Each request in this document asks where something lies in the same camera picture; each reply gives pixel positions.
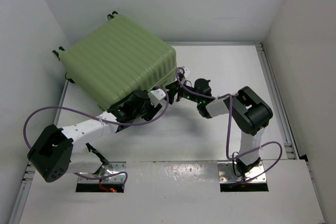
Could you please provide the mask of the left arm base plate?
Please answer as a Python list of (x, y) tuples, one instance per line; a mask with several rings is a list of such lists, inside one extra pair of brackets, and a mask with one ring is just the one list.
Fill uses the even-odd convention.
[(126, 162), (110, 162), (109, 164), (101, 165), (93, 174), (79, 173), (79, 183), (98, 183), (105, 184), (123, 184), (128, 179), (128, 173), (126, 172)]

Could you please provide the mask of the green hardshell suitcase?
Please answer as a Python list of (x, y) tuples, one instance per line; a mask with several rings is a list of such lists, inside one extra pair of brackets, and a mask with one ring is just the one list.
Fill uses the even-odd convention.
[(53, 50), (68, 78), (103, 109), (135, 90), (149, 91), (175, 80), (175, 49), (118, 12), (68, 49)]

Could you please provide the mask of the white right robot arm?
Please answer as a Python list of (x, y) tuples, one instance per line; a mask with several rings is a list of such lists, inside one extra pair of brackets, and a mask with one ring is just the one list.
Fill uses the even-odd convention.
[(180, 85), (175, 81), (166, 86), (170, 104), (181, 98), (197, 103), (199, 114), (207, 119), (229, 114), (241, 130), (240, 149), (237, 158), (230, 157), (236, 164), (235, 171), (245, 177), (252, 168), (260, 163), (259, 150), (263, 129), (273, 117), (270, 106), (250, 87), (245, 86), (233, 96), (225, 98), (212, 96), (209, 80), (199, 78), (194, 85)]

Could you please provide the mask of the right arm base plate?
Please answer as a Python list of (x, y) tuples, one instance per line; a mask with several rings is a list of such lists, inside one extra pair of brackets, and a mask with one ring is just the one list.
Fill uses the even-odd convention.
[(254, 178), (248, 183), (252, 184), (266, 184), (267, 178), (264, 173), (264, 163), (261, 161), (257, 166), (253, 167), (245, 176), (241, 176), (236, 166), (233, 166), (230, 161), (217, 162), (219, 182), (220, 184), (230, 185), (238, 182), (245, 182)]

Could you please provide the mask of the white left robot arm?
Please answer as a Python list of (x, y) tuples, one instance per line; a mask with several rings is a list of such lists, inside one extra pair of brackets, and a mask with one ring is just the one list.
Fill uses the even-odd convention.
[(29, 147), (27, 158), (48, 183), (66, 173), (94, 173), (101, 165), (75, 155), (75, 150), (89, 146), (91, 141), (105, 135), (136, 126), (137, 118), (144, 120), (142, 125), (156, 121), (167, 109), (167, 106), (161, 105), (163, 100), (168, 101), (169, 96), (162, 88), (135, 90), (99, 116), (87, 114), (88, 120), (71, 126), (51, 124)]

